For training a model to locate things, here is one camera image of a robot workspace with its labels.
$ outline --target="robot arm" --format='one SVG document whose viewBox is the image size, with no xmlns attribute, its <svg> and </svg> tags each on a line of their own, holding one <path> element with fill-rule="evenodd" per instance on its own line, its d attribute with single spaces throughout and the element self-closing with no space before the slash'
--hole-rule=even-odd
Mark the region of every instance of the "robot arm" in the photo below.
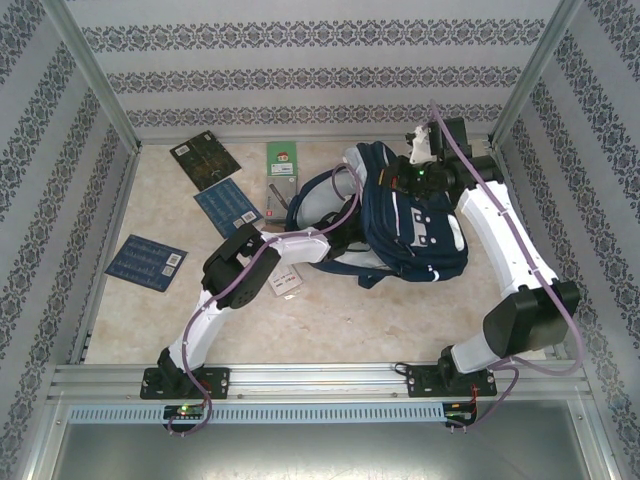
<svg viewBox="0 0 640 480">
<path fill-rule="evenodd" d="M 447 120 L 451 131 L 457 134 L 459 146 L 467 145 L 464 121 Z M 560 343 L 566 333 L 567 324 L 558 309 L 544 291 L 536 276 L 530 271 L 526 259 L 518 247 L 505 218 L 489 200 L 487 195 L 476 188 L 476 181 L 457 159 L 443 139 L 437 125 L 429 124 L 429 141 L 432 155 L 438 158 L 428 166 L 416 169 L 406 157 L 390 165 L 380 176 L 380 184 L 403 193 L 428 198 L 435 192 L 447 192 L 454 206 L 460 206 L 478 232 L 487 251 L 500 283 L 502 301 L 489 312 L 484 319 L 482 330 L 469 340 L 447 347 L 438 362 L 445 384 L 473 372 L 481 371 L 496 361 L 528 350 L 536 350 Z M 524 240 L 527 250 L 535 259 L 538 273 L 547 282 L 573 314 L 579 301 L 579 292 L 572 282 L 561 283 L 554 272 L 541 260 L 524 228 L 513 213 L 503 177 L 489 156 L 472 158 L 471 162 L 481 175 L 491 192 L 510 212 L 511 219 Z M 344 215 L 345 209 L 338 215 Z M 352 216 L 340 230 L 353 227 Z M 194 314 L 201 311 L 189 331 L 188 342 L 183 345 L 183 334 L 168 348 L 158 360 L 160 371 L 165 379 L 176 385 L 177 392 L 183 395 L 192 387 L 185 380 L 185 365 L 182 361 L 182 349 L 186 348 L 188 368 L 196 370 L 205 362 L 206 353 L 213 343 L 232 309 L 241 308 L 253 300 L 266 283 L 269 275 L 282 262 L 317 263 L 325 258 L 334 258 L 348 246 L 345 235 L 319 235 L 318 229 L 326 225 L 316 225 L 296 236 L 258 232 L 251 225 L 243 225 L 207 260 L 204 265 L 203 291 L 200 294 Z M 262 255 L 256 255 L 266 242 Z M 212 302 L 225 289 L 236 281 L 244 269 L 239 257 L 256 258 L 249 275 L 233 288 L 226 296 Z"/>
<path fill-rule="evenodd" d="M 317 233 L 313 227 L 303 230 L 303 232 L 307 233 L 314 231 Z M 231 295 L 229 295 L 229 297 L 219 301 L 209 302 L 213 296 L 212 291 L 217 293 L 226 287 L 226 285 L 219 283 L 214 284 L 212 280 L 218 278 L 221 271 L 231 269 L 237 271 L 233 266 L 241 265 L 237 256 L 229 255 L 229 252 L 221 252 L 221 250 L 223 250 L 226 245 L 241 244 L 242 242 L 251 241 L 251 239 L 255 239 L 257 236 L 259 237 L 258 242 L 261 244 L 270 239 L 275 238 L 276 240 L 269 246 L 270 259 L 260 266 L 257 265 L 254 267 L 254 270 L 252 270 L 250 288 L 242 289 L 241 284 L 239 285 L 239 288 L 242 290 L 240 295 L 234 291 L 232 298 L 229 298 L 231 297 Z M 227 242 L 205 262 L 205 276 L 202 281 L 204 289 L 200 292 L 200 298 L 198 299 L 193 314 L 202 310 L 202 307 L 207 304 L 207 302 L 210 304 L 202 311 L 189 331 L 189 341 L 185 347 L 187 349 L 186 356 L 189 362 L 189 368 L 196 370 L 204 364 L 209 347 L 213 344 L 222 326 L 229 317 L 232 316 L 232 309 L 240 308 L 253 300 L 276 264 L 293 265 L 295 263 L 317 263 L 322 261 L 330 249 L 331 245 L 329 244 L 329 240 L 324 235 L 316 234 L 313 236 L 302 235 L 281 238 L 278 234 L 258 232 L 251 225 L 243 225 L 235 235 L 229 238 Z M 236 253 L 236 255 L 242 255 L 241 250 L 237 250 L 234 253 Z M 261 283 L 258 284 L 253 281 L 256 276 L 259 277 Z M 169 358 L 176 367 L 184 371 L 182 362 L 182 337 L 183 334 L 181 333 L 176 341 L 169 347 Z"/>
</svg>

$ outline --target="floral striped wallpaper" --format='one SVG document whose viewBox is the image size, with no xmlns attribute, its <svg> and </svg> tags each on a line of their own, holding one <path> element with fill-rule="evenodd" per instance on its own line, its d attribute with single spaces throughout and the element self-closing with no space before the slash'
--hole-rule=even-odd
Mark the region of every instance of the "floral striped wallpaper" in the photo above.
<svg viewBox="0 0 640 480">
<path fill-rule="evenodd" d="M 96 279 L 129 152 L 37 0 L 0 5 L 0 479 Z"/>
<path fill-rule="evenodd" d="M 585 367 L 622 478 L 640 478 L 639 13 L 584 1 L 501 145 L 535 243 L 580 288 Z"/>
<path fill-rule="evenodd" d="M 68 3 L 143 140 L 494 125 L 557 0 Z"/>
</svg>

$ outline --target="purple cable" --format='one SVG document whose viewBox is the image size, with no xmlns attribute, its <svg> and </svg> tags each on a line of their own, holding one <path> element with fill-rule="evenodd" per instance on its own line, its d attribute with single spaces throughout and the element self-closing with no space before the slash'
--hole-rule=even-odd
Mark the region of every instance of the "purple cable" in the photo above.
<svg viewBox="0 0 640 480">
<path fill-rule="evenodd" d="M 260 256 L 263 254 L 263 252 L 267 248 L 269 248 L 269 246 L 271 244 L 276 243 L 281 238 L 315 237 L 315 236 L 318 236 L 318 235 L 324 235 L 325 233 L 328 233 L 328 232 L 330 232 L 332 230 L 335 230 L 340 225 L 342 225 L 344 222 L 346 222 L 349 219 L 349 217 L 351 217 L 351 215 L 353 214 L 353 212 L 355 211 L 355 209 L 356 209 L 356 207 L 358 205 L 358 202 L 360 201 L 360 178 L 358 177 L 358 175 L 356 174 L 356 171 L 353 169 L 353 167 L 351 165 L 349 165 L 347 163 L 341 163 L 339 165 L 336 165 L 336 167 L 333 169 L 333 172 L 331 174 L 331 178 L 332 178 L 332 182 L 333 182 L 334 188 L 335 188 L 335 180 L 334 179 L 335 179 L 336 173 L 338 172 L 338 170 L 340 170 L 342 168 L 346 168 L 349 171 L 349 173 L 351 173 L 351 175 L 353 176 L 353 179 L 356 182 L 356 193 L 355 193 L 355 197 L 356 198 L 351 203 L 351 206 L 349 207 L 349 210 L 347 211 L 347 214 L 345 216 L 343 216 L 340 220 L 338 220 L 333 225 L 330 225 L 330 226 L 328 226 L 327 228 L 325 228 L 323 230 L 319 230 L 319 231 L 316 231 L 316 232 L 289 232 L 289 233 L 284 233 L 284 234 L 280 235 L 279 237 L 270 238 L 269 240 L 264 242 L 264 244 L 258 249 L 256 254 L 253 257 L 251 257 L 251 261 L 249 261 L 247 266 L 244 267 L 242 272 L 240 272 L 240 275 L 238 275 L 236 277 L 236 279 L 233 282 L 231 282 L 229 284 L 229 286 L 227 288 L 225 288 L 222 292 L 220 292 L 218 295 L 212 296 L 209 300 L 207 300 L 202 305 L 202 307 L 200 307 L 199 310 L 194 312 L 194 314 L 189 319 L 189 322 L 187 323 L 187 326 L 185 327 L 184 333 L 182 335 L 182 349 L 181 349 L 182 366 L 184 367 L 184 372 L 187 374 L 187 377 L 189 377 L 189 380 L 191 380 L 191 383 L 193 383 L 195 385 L 195 387 L 198 390 L 200 390 L 200 393 L 202 393 L 202 395 L 204 396 L 204 402 L 206 402 L 206 404 L 207 404 L 207 415 L 206 415 L 205 419 L 202 422 L 200 422 L 195 427 L 191 428 L 190 430 L 188 430 L 186 432 L 176 432 L 175 430 L 173 430 L 172 429 L 173 421 L 176 418 L 179 418 L 179 417 L 171 417 L 169 419 L 169 423 L 167 424 L 167 430 L 169 431 L 170 435 L 178 434 L 181 437 L 186 437 L 187 435 L 191 435 L 193 433 L 196 433 L 198 430 L 204 428 L 207 425 L 207 423 L 209 423 L 209 420 L 211 420 L 211 414 L 213 412 L 213 402 L 211 401 L 211 396 L 209 395 L 209 392 L 207 391 L 206 388 L 204 388 L 200 384 L 200 382 L 198 382 L 198 380 L 196 379 L 195 375 L 193 375 L 193 372 L 189 368 L 189 364 L 187 362 L 187 350 L 186 350 L 185 347 L 187 346 L 187 343 L 188 343 L 189 332 L 191 331 L 191 327 L 196 322 L 196 320 L 200 317 L 202 312 L 204 312 L 207 308 L 209 308 L 209 306 L 213 302 L 215 302 L 216 300 L 219 300 L 219 299 L 227 296 L 229 293 L 231 293 L 233 291 L 233 289 L 235 289 L 240 284 L 240 282 L 242 282 L 242 280 L 244 280 L 244 278 L 251 271 L 251 269 L 256 264 L 256 262 L 258 261 Z"/>
<path fill-rule="evenodd" d="M 476 180 L 476 182 L 478 182 L 482 190 L 484 190 L 484 192 L 487 194 L 491 202 L 495 205 L 495 207 L 498 209 L 500 214 L 504 217 L 505 221 L 507 222 L 507 225 L 509 226 L 509 229 L 511 230 L 511 233 L 513 233 L 513 237 L 515 238 L 516 243 L 518 244 L 518 247 L 522 251 L 524 258 L 527 261 L 527 265 L 529 265 L 529 268 L 531 269 L 531 272 L 536 277 L 536 280 L 538 280 L 538 283 L 542 286 L 542 288 L 547 293 L 547 295 L 549 295 L 549 297 L 551 298 L 551 301 L 554 303 L 554 305 L 556 306 L 556 308 L 558 309 L 562 317 L 567 322 L 569 330 L 571 330 L 571 333 L 573 334 L 576 340 L 576 345 L 578 349 L 578 354 L 576 355 L 575 363 L 571 367 L 569 367 L 567 370 L 550 370 L 548 368 L 540 367 L 534 363 L 529 362 L 528 360 L 517 357 L 515 355 L 510 358 L 513 360 L 517 360 L 521 364 L 526 365 L 527 367 L 533 370 L 536 370 L 540 373 L 544 373 L 546 375 L 551 375 L 554 377 L 564 377 L 567 375 L 571 375 L 572 373 L 575 373 L 576 371 L 578 371 L 578 369 L 582 365 L 582 362 L 584 361 L 584 356 L 585 356 L 584 342 L 582 341 L 582 336 L 580 335 L 578 326 L 576 325 L 573 318 L 571 318 L 571 315 L 565 308 L 562 301 L 558 298 L 556 293 L 551 289 L 549 284 L 545 281 L 545 279 L 542 277 L 542 275 L 538 271 L 538 266 L 536 265 L 535 261 L 533 260 L 533 257 L 529 253 L 529 250 L 527 250 L 527 247 L 524 244 L 522 237 L 520 236 L 520 232 L 518 232 L 518 229 L 515 223 L 513 222 L 513 219 L 509 215 L 509 212 L 507 211 L 507 209 L 504 208 L 502 203 L 500 203 L 500 200 L 498 200 L 498 198 L 493 194 L 493 192 L 487 186 L 487 184 L 482 179 L 478 171 L 473 167 L 473 165 L 467 159 L 467 157 L 465 157 L 464 153 L 462 153 L 462 150 L 460 150 L 460 147 L 458 146 L 456 141 L 453 139 L 451 132 L 449 132 L 447 125 L 444 123 L 444 120 L 442 120 L 442 117 L 440 116 L 440 112 L 438 111 L 438 106 L 436 105 L 436 102 L 433 100 L 431 100 L 431 111 L 432 111 L 433 117 L 436 119 L 436 121 L 440 125 L 440 129 L 442 130 L 442 133 L 444 133 L 444 136 L 447 138 L 449 145 L 451 146 L 451 148 L 453 148 L 453 151 L 456 152 L 456 155 L 458 155 L 458 158 L 460 158 L 460 161 L 462 161 L 464 166 L 467 167 L 469 172 L 471 172 L 471 175 L 473 176 L 473 178 Z M 493 365 L 490 365 L 489 368 L 492 368 L 492 367 L 496 369 L 497 367 L 504 368 L 503 367 L 504 363 L 505 363 L 504 360 L 501 360 L 499 362 L 496 362 Z"/>
<path fill-rule="evenodd" d="M 476 427 L 482 423 L 484 423 L 487 418 L 489 418 L 491 415 L 494 414 L 494 412 L 497 410 L 497 408 L 500 406 L 500 404 L 502 402 L 504 402 L 504 400 L 511 395 L 511 390 L 513 390 L 513 387 L 516 386 L 516 383 L 518 383 L 518 379 L 520 378 L 520 370 L 518 370 L 517 367 L 513 367 L 511 365 L 502 365 L 500 367 L 494 368 L 493 369 L 495 372 L 501 372 L 504 370 L 512 370 L 513 371 L 513 380 L 511 380 L 511 383 L 509 384 L 509 386 L 507 387 L 507 389 L 502 392 L 502 395 L 500 395 L 500 398 L 493 403 L 493 405 L 491 405 L 491 407 L 489 407 L 489 410 L 487 410 L 486 412 L 484 412 L 482 414 L 482 416 L 476 420 L 473 425 L 471 425 L 471 427 Z"/>
</svg>

